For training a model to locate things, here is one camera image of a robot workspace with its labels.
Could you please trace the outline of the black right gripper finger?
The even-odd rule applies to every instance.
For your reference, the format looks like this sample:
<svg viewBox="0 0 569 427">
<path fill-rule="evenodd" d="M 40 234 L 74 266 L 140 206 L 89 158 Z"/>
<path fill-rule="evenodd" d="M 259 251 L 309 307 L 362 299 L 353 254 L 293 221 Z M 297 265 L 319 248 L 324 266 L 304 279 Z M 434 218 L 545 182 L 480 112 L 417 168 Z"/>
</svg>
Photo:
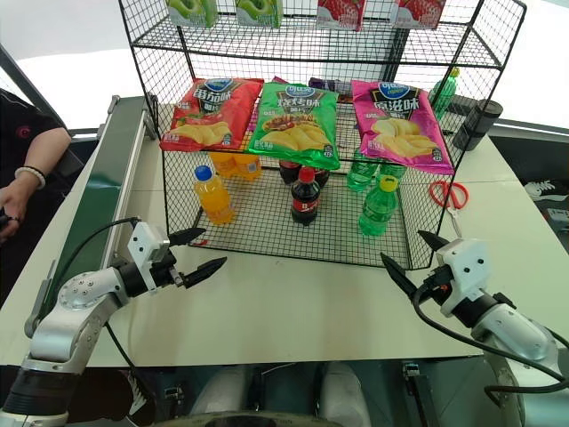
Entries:
<svg viewBox="0 0 569 427">
<path fill-rule="evenodd" d="M 407 296 L 414 297 L 417 287 L 406 276 L 405 270 L 391 257 L 381 253 L 381 260 L 390 278 L 395 282 L 399 289 Z"/>
<path fill-rule="evenodd" d="M 449 244 L 449 241 L 445 238 L 438 236 L 437 234 L 431 233 L 426 230 L 419 230 L 418 234 L 425 241 L 425 243 L 430 247 L 433 252 L 439 251 L 443 247 Z"/>
</svg>

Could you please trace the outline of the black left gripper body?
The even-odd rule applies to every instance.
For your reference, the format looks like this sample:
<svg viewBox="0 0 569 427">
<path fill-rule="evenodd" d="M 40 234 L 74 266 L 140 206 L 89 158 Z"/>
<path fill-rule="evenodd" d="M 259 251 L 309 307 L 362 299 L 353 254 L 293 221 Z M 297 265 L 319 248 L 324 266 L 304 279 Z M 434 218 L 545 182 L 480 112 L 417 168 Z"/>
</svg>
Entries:
<svg viewBox="0 0 569 427">
<path fill-rule="evenodd" d="M 160 287 L 174 285 L 180 287 L 184 284 L 182 275 L 176 269 L 176 258 L 170 249 L 158 260 L 156 257 L 150 263 L 151 282 L 148 290 L 157 291 Z"/>
</svg>

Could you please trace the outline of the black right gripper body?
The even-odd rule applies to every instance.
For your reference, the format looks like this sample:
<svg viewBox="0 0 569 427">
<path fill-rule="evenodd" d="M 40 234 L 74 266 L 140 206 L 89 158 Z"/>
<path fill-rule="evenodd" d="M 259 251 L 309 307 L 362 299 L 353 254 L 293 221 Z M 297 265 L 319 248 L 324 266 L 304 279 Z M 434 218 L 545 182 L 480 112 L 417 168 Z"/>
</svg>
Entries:
<svg viewBox="0 0 569 427">
<path fill-rule="evenodd" d="M 433 269 L 419 291 L 419 303 L 432 299 L 437 304 L 443 304 L 451 294 L 451 269 L 446 265 Z"/>
</svg>

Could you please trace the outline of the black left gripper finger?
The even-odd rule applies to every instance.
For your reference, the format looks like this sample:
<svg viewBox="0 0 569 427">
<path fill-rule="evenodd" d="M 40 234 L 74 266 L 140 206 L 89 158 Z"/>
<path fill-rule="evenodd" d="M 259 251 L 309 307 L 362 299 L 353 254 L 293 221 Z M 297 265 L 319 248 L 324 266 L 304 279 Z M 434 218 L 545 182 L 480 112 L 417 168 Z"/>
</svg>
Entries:
<svg viewBox="0 0 569 427">
<path fill-rule="evenodd" d="M 189 228 L 168 235 L 170 246 L 186 246 L 205 232 L 203 228 Z"/>
<path fill-rule="evenodd" d="M 221 257 L 201 264 L 195 271 L 184 275 L 183 285 L 189 289 L 192 286 L 198 285 L 199 283 L 207 280 L 225 264 L 227 259 L 227 257 Z"/>
</svg>

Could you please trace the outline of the person's bare hand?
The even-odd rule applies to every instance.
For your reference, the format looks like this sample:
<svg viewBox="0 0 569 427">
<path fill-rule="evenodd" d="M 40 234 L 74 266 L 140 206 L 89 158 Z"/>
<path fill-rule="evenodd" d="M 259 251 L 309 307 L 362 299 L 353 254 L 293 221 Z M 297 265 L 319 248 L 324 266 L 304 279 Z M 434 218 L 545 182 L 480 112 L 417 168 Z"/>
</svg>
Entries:
<svg viewBox="0 0 569 427">
<path fill-rule="evenodd" d="M 26 214 L 29 197 L 28 185 L 20 180 L 14 180 L 8 186 L 1 188 L 1 207 L 9 217 L 7 225 L 1 230 L 2 244 L 19 230 Z"/>
</svg>

